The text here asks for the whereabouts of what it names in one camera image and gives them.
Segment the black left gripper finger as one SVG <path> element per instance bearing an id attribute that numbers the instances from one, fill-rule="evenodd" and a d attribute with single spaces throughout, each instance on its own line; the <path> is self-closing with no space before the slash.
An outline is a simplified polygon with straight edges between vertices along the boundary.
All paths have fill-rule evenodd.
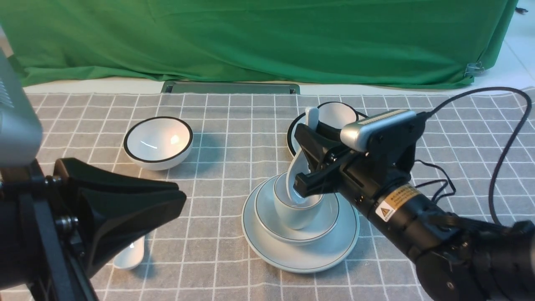
<path id="1" fill-rule="evenodd" d="M 89 277 L 138 238 L 178 218 L 187 199 L 176 183 L 111 173 L 76 158 L 56 160 L 53 174 L 61 178 L 65 208 L 78 219 Z"/>

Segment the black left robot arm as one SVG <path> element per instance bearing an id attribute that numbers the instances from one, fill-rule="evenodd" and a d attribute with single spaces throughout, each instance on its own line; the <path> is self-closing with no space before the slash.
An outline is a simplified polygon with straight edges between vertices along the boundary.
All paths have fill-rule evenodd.
<path id="1" fill-rule="evenodd" d="M 1 169 L 1 289 L 26 285 L 36 301 L 95 301 L 90 278 L 132 242 L 179 217 L 176 183 L 56 160 Z"/>

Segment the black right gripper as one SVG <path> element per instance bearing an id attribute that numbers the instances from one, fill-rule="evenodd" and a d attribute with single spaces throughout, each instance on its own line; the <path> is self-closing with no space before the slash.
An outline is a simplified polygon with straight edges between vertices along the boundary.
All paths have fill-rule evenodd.
<path id="1" fill-rule="evenodd" d="M 295 176 L 294 189 L 300 196 L 338 193 L 343 198 L 378 197 L 407 183 L 416 143 L 386 152 L 360 153 L 340 141 L 340 132 L 323 122 L 315 130 L 302 123 L 296 125 L 294 138 L 311 171 Z"/>

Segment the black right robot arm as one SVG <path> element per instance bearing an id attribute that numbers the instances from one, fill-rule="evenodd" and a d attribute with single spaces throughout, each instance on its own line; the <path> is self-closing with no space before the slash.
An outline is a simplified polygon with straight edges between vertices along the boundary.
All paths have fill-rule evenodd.
<path id="1" fill-rule="evenodd" d="M 410 185 L 416 142 L 425 119 L 390 125 L 358 152 L 296 126 L 311 172 L 299 173 L 300 196 L 340 193 L 416 266 L 435 301 L 533 301 L 534 224 L 511 227 L 442 210 Z"/>

